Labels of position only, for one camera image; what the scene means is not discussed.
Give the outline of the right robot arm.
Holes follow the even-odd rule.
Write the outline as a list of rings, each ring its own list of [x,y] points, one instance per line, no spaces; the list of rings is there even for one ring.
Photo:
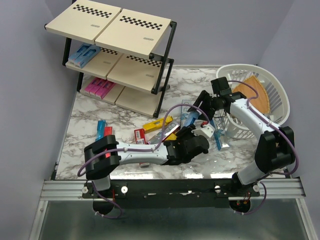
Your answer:
[[[294,131],[272,122],[250,103],[259,96],[258,91],[254,90],[255,95],[247,98],[239,91],[232,92],[226,77],[210,83],[214,95],[203,90],[189,110],[200,111],[203,120],[212,119],[217,111],[223,110],[240,120],[258,140],[253,162],[232,175],[230,191],[241,196],[247,192],[248,185],[268,175],[278,175],[281,168],[294,164],[296,170],[299,157]]]

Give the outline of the light blue toothpaste box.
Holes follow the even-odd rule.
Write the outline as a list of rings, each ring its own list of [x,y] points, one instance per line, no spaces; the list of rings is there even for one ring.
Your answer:
[[[194,124],[194,122],[198,119],[199,115],[200,113],[197,110],[182,113],[180,116],[181,127],[188,127],[189,125]]]
[[[74,65],[82,69],[92,58],[94,58],[101,48],[96,45],[91,45],[87,50],[85,50],[75,61]]]
[[[89,47],[91,46],[91,44],[89,43],[83,43],[76,52],[74,52],[73,54],[71,54],[68,58],[68,62],[72,65],[75,64],[76,60],[78,57],[80,57]]]

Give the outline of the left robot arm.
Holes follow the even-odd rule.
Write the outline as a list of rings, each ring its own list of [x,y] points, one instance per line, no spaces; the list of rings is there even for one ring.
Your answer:
[[[200,155],[209,152],[209,139],[214,129],[207,124],[196,128],[191,124],[177,133],[175,140],[158,144],[131,144],[116,141],[107,135],[84,148],[85,163],[78,171],[79,177],[94,184],[93,191],[101,198],[111,191],[110,174],[118,166],[127,164],[150,163],[154,165],[178,166],[187,164]]]

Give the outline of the pink toothpaste box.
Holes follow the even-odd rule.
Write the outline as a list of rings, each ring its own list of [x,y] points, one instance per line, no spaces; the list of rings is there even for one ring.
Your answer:
[[[99,87],[100,78],[95,77],[85,88],[84,93],[89,96],[94,96],[97,88]]]
[[[111,81],[106,81],[101,88],[96,92],[96,96],[99,99],[103,99],[109,92],[110,90],[116,85],[115,82],[111,82]]]
[[[98,84],[99,88],[98,88],[98,87],[96,88],[96,92],[102,87],[102,85],[103,85],[106,81],[107,81],[107,80],[105,80],[105,79],[101,79],[101,80],[100,80],[100,82],[99,82],[99,84]]]

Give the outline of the pink toothpaste box back side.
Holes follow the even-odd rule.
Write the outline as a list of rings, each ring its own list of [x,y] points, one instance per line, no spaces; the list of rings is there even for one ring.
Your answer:
[[[101,88],[96,92],[96,96],[99,99],[103,99],[109,92],[110,90],[116,85],[115,82],[111,82],[111,81],[106,81]]]

